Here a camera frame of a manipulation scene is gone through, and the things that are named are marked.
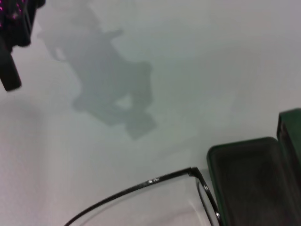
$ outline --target metal eyeglass frame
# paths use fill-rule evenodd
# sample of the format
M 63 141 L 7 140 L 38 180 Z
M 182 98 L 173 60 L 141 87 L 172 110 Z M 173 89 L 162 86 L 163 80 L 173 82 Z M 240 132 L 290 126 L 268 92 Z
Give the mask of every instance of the metal eyeglass frame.
M 129 193 L 132 193 L 132 192 L 135 192 L 139 189 L 142 189 L 142 188 L 145 188 L 145 187 L 149 187 L 151 185 L 155 185 L 155 184 L 158 184 L 160 182 L 163 182 L 163 181 L 167 181 L 167 180 L 170 180 L 170 179 L 173 179 L 173 178 L 177 178 L 177 177 L 180 177 L 180 176 L 184 176 L 184 175 L 189 175 L 190 177 L 195 177 L 196 178 L 196 185 L 197 185 L 197 189 L 198 189 L 198 194 L 200 196 L 200 199 L 202 201 L 202 204 L 204 206 L 204 209 L 205 209 L 205 212 L 208 216 L 208 219 L 209 219 L 209 222 L 210 224 L 213 226 L 213 221 L 209 215 L 209 211 L 207 209 L 207 206 L 205 205 L 204 203 L 204 199 L 201 195 L 201 192 L 200 192 L 200 188 L 199 188 L 199 184 L 202 185 L 203 189 L 205 190 L 206 192 L 206 195 L 208 196 L 208 199 L 213 207 L 213 210 L 214 210 L 214 213 L 215 213 L 215 216 L 216 216 L 216 219 L 219 223 L 220 226 L 222 226 L 222 220 L 221 220 L 221 215 L 217 209 L 217 205 L 213 199 L 213 196 L 201 174 L 201 172 L 199 171 L 199 169 L 197 167 L 189 167 L 189 168 L 186 168 L 186 169 L 183 169 L 183 170 L 179 170 L 179 171 L 176 171 L 176 172 L 173 172 L 173 173 L 169 173 L 169 174 L 166 174 L 166 175 L 163 175 L 163 176 L 160 176 L 160 177 L 157 177 L 157 178 L 154 178 L 154 179 L 151 179 L 151 180 L 147 180 L 141 184 L 138 184 L 138 185 L 135 185 L 133 187 L 130 187 L 126 190 L 123 190 L 121 192 L 118 192 L 114 195 L 111 195 L 110 197 L 100 201 L 100 202 L 97 202 L 95 203 L 94 205 L 86 208 L 85 210 L 83 210 L 82 212 L 80 212 L 79 214 L 77 214 L 75 217 L 73 217 L 71 220 L 69 220 L 64 226 L 70 226 L 73 222 L 75 222 L 76 220 L 78 220 L 79 218 L 81 218 L 82 216 L 86 215 L 87 213 L 93 211 L 94 209 L 108 203 L 108 202 L 111 202 L 117 198 L 120 198 L 121 196 L 124 196 L 126 194 L 129 194 Z

